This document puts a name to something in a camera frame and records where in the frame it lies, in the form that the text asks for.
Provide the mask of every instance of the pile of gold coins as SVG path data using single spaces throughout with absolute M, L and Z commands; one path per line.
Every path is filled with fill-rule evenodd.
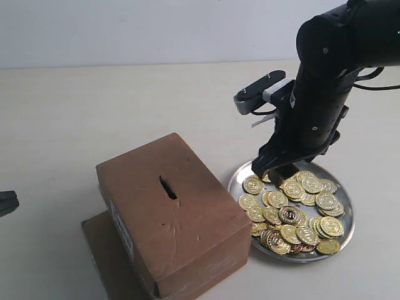
M 336 240 L 344 234 L 342 222 L 343 204 L 334 195 L 337 186 L 328 179 L 319 179 L 310 171 L 299 171 L 285 180 L 278 191 L 262 194 L 261 206 L 258 198 L 265 184 L 271 183 L 268 176 L 260 180 L 256 175 L 247 177 L 243 189 L 247 192 L 238 199 L 239 205 L 253 222 L 251 234 L 261 244 L 277 254 L 313 252 L 337 253 L 341 245 Z M 317 207 L 322 216 L 307 216 L 289 201 Z

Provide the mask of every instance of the cardboard box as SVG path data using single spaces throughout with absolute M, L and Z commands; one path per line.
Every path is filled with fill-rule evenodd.
M 251 221 L 177 134 L 98 165 L 97 176 L 153 299 L 195 299 L 247 262 Z

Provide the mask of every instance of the coin slot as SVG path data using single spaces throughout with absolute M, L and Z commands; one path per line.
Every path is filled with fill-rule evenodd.
M 174 193 L 173 189 L 171 189 L 171 187 L 169 186 L 168 182 L 161 177 L 161 175 L 158 178 L 160 180 L 160 183 L 162 185 L 162 188 L 164 188 L 165 192 L 167 193 L 168 197 L 172 200 L 177 199 L 178 197 L 176 196 L 176 194 Z

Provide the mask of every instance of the black cable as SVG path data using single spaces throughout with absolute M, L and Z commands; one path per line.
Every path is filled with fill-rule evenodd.
M 384 67 L 378 67 L 372 73 L 369 73 L 369 74 L 364 75 L 364 76 L 358 76 L 356 81 L 363 81 L 363 80 L 373 79 L 373 78 L 377 77 L 379 74 L 381 74 L 383 72 L 383 70 L 384 70 Z
M 355 84 L 354 87 L 358 88 L 358 89 L 365 89 L 367 91 L 390 91 L 392 89 L 400 89 L 400 86 L 378 86 L 378 87 L 373 87 L 373 86 L 360 86 L 359 84 Z
M 269 114 L 274 114 L 275 112 L 276 109 L 273 109 L 272 111 L 261 111 L 261 112 L 252 111 L 251 113 L 255 116 L 268 116 Z
M 356 81 L 364 81 L 364 80 L 370 80 L 372 78 L 377 77 L 379 74 L 381 74 L 384 70 L 384 67 L 377 67 L 375 71 L 373 71 L 370 74 L 367 74 L 365 76 L 359 76 L 357 77 Z M 400 86 L 378 86 L 378 87 L 372 87 L 372 86 L 360 86 L 359 84 L 354 85 L 355 88 L 358 89 L 364 89 L 367 91 L 390 91 L 392 89 L 400 89 Z

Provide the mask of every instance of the white label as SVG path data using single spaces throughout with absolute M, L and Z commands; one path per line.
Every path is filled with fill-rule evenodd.
M 110 206 L 111 206 L 111 216 L 112 220 L 114 221 L 114 224 L 117 227 L 117 230 L 119 232 L 119 235 L 122 238 L 122 241 L 124 242 L 125 249 L 129 253 L 132 261 L 133 261 L 133 242 L 131 237 L 128 234 L 128 231 L 125 228 L 125 225 L 123 221 L 121 220 L 121 217 L 119 216 L 117 209 L 115 208 L 113 202 L 110 200 Z

